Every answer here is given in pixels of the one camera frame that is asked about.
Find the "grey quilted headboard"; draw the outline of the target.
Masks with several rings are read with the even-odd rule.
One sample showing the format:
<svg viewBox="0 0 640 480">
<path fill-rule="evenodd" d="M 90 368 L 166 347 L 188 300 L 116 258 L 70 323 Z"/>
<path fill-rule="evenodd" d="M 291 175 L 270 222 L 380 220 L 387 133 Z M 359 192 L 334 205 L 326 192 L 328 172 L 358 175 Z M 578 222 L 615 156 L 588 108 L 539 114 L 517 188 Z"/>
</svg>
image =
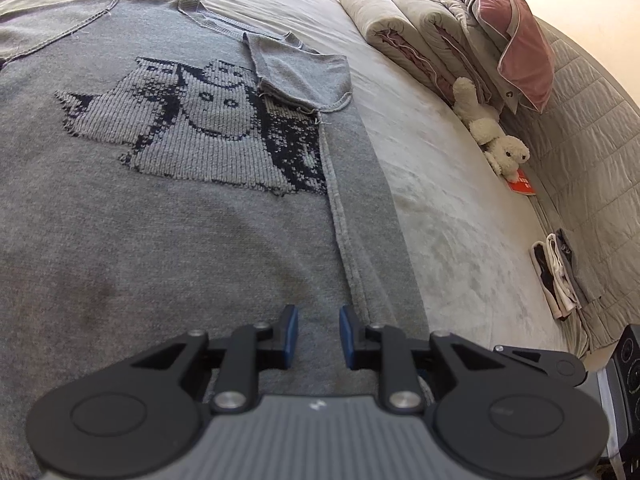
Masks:
<svg viewBox="0 0 640 480">
<path fill-rule="evenodd" d="M 504 110 L 501 125 L 529 148 L 542 227 L 572 251 L 582 307 L 562 331 L 584 356 L 639 321 L 639 107 L 579 44 L 539 26 L 554 53 L 552 95 L 543 113 Z"/>
</svg>

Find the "red small book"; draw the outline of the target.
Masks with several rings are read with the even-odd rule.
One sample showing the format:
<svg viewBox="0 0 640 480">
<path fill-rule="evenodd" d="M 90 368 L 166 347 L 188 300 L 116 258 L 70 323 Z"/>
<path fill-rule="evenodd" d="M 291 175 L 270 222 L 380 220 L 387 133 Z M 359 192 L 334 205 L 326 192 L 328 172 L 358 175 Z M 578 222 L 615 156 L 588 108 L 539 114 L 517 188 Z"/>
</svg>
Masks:
<svg viewBox="0 0 640 480">
<path fill-rule="evenodd" d="M 522 194 L 525 196 L 535 196 L 536 191 L 532 185 L 532 182 L 529 181 L 529 178 L 526 176 L 523 169 L 519 169 L 516 173 L 516 179 L 514 181 L 508 181 L 509 188 L 518 194 Z"/>
</svg>

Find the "grey knitted cat sweater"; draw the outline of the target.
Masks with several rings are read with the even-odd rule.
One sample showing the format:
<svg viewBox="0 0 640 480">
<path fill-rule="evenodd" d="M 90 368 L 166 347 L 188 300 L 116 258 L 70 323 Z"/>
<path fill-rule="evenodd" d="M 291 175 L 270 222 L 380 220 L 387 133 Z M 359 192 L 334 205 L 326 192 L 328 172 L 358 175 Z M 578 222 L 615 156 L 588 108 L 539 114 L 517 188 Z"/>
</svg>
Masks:
<svg viewBox="0 0 640 480">
<path fill-rule="evenodd" d="M 1 18 L 1 474 L 43 393 L 188 330 L 298 307 L 274 392 L 360 393 L 338 312 L 428 325 L 341 55 L 196 0 Z"/>
</svg>

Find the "light grey bed sheet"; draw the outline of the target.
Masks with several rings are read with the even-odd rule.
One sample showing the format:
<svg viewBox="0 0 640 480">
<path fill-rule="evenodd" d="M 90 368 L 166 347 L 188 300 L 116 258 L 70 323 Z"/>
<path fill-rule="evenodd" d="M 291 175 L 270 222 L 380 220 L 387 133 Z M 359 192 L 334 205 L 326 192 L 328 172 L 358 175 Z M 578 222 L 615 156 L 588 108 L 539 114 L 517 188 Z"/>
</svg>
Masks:
<svg viewBox="0 0 640 480">
<path fill-rule="evenodd" d="M 11 12 L 70 0 L 1 0 Z M 344 55 L 394 196 L 428 324 L 492 347 L 588 346 L 579 318 L 555 321 L 529 257 L 542 237 L 530 200 L 494 175 L 444 101 L 369 46 L 337 0 L 200 0 Z"/>
</svg>

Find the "folded grey pink quilt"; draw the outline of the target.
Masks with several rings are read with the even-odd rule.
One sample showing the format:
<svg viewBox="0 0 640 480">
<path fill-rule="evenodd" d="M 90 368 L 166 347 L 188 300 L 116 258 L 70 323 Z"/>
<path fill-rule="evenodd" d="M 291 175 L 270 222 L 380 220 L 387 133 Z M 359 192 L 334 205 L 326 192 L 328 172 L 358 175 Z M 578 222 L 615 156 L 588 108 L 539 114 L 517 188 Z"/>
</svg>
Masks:
<svg viewBox="0 0 640 480">
<path fill-rule="evenodd" d="M 501 56 L 469 0 L 338 0 L 361 36 L 421 84 L 452 102 L 452 84 L 472 80 L 480 102 L 518 108 L 518 92 L 498 72 Z"/>
</svg>

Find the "white plush dog toy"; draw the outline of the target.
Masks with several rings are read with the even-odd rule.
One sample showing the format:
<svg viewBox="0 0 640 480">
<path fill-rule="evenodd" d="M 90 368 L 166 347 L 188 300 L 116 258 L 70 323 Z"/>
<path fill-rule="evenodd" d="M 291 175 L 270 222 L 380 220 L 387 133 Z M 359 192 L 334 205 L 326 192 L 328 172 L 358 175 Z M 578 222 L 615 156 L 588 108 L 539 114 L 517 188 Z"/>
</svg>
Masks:
<svg viewBox="0 0 640 480">
<path fill-rule="evenodd" d="M 469 130 L 497 176 L 518 182 L 518 170 L 529 160 L 528 147 L 500 126 L 497 110 L 477 99 L 475 84 L 469 78 L 457 78 L 452 85 L 454 114 Z"/>
</svg>

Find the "pink grey pillow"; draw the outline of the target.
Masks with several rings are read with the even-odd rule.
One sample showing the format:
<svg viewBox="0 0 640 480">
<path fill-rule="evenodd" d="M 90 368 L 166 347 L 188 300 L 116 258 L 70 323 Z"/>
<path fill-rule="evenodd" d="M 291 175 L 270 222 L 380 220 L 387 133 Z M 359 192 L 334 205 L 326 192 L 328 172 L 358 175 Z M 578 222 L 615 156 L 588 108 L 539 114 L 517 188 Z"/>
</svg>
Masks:
<svg viewBox="0 0 640 480">
<path fill-rule="evenodd" d="M 465 4 L 498 44 L 498 74 L 518 89 L 536 112 L 543 112 L 553 88 L 553 52 L 527 2 L 465 0 Z"/>
</svg>

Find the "black white folded clothes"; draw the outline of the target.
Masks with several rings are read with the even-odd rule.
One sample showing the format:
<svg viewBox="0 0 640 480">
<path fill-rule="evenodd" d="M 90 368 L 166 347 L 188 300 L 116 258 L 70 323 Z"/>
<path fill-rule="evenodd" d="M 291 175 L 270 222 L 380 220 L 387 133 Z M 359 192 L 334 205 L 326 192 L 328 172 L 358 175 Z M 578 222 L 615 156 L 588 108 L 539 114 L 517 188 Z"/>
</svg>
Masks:
<svg viewBox="0 0 640 480">
<path fill-rule="evenodd" d="M 597 301 L 602 284 L 586 258 L 579 258 L 563 229 L 549 233 L 529 248 L 551 315 L 564 321 L 573 312 Z"/>
</svg>

